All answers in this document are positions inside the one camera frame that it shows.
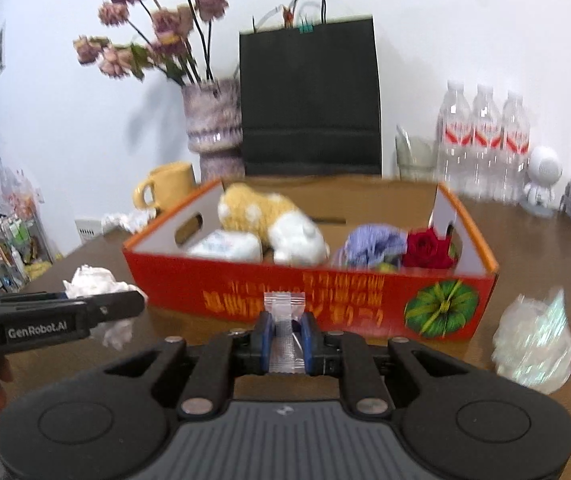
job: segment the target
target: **yellow mug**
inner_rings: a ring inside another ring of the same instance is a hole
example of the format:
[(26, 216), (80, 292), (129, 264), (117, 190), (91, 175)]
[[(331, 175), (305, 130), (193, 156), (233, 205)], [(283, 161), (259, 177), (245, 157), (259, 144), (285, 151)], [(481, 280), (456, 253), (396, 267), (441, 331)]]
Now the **yellow mug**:
[[(163, 212), (183, 200), (195, 187), (192, 164), (172, 162), (150, 171), (149, 176), (134, 190), (132, 200), (137, 209), (153, 207)], [(145, 201), (145, 191), (148, 188), (152, 195), (152, 202)]]

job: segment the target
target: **screw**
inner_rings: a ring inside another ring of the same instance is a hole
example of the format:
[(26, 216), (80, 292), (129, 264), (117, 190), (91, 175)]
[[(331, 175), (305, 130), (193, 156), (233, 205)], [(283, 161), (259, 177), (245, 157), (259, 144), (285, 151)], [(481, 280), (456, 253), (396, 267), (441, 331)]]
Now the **screw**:
[(214, 409), (214, 405), (209, 399), (204, 399), (203, 397), (192, 397), (192, 399), (183, 401), (181, 409), (188, 415), (205, 415)]
[(357, 402), (357, 410), (364, 415), (380, 415), (386, 412), (388, 403), (377, 397), (366, 397)]

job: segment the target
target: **white robot figurine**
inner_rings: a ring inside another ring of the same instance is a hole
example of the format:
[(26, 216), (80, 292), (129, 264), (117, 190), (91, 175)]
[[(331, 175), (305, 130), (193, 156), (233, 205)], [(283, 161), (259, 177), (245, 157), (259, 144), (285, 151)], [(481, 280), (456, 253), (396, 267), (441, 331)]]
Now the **white robot figurine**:
[(521, 206), (536, 216), (551, 217), (554, 214), (554, 209), (550, 207), (554, 200), (552, 186), (563, 174), (559, 156), (546, 146), (534, 148), (527, 173), (531, 181), (523, 188), (525, 196), (521, 200)]

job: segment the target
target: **wooden table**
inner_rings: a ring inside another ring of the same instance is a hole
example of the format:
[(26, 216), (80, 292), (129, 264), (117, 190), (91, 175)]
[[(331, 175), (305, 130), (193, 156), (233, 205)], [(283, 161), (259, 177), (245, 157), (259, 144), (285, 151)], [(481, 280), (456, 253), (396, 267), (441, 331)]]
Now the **wooden table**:
[[(469, 343), (441, 343), (435, 347), (479, 367), (491, 367), (492, 335), (505, 307), (519, 294), (530, 298), (545, 298), (553, 286), (563, 286), (571, 325), (571, 220), (558, 216), (552, 220), (533, 218), (521, 208), (496, 203), (467, 202), (494, 251), (501, 275), (488, 309), (475, 336)], [(62, 280), (70, 280), (74, 270), (82, 264), (107, 267), (118, 280), (132, 282), (130, 271), (121, 254), (123, 232), (112, 232), (99, 237), (57, 262), (44, 276), (32, 282), (28, 290), (63, 290)], [(126, 348), (134, 352), (145, 348), (161, 337), (182, 335), (191, 344), (202, 344), (211, 335), (229, 330), (238, 323), (187, 316), (149, 307), (136, 321), (134, 340)], [(25, 352), (11, 357), (16, 380), (8, 385), (10, 396), (39, 388), (69, 377), (86, 368), (109, 362), (118, 352), (103, 348), (94, 340), (70, 343), (54, 348)], [(332, 397), (338, 392), (337, 382), (330, 378), (297, 378), (290, 386), (266, 378), (243, 378), (235, 385), (237, 397), (271, 398), (288, 394), (296, 398), (310, 396)], [(554, 398), (571, 412), (571, 378)], [(571, 480), (571, 460), (563, 475)]]

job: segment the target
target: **yellow stuffed animal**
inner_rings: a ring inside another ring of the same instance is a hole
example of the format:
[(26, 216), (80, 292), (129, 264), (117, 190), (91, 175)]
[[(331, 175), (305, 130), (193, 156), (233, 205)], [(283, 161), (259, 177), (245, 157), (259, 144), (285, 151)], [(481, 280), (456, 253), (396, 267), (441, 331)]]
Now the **yellow stuffed animal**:
[(264, 247), (273, 248), (277, 264), (315, 266), (329, 256), (316, 224), (283, 195), (232, 184), (220, 198), (218, 213), (225, 230), (255, 234)]

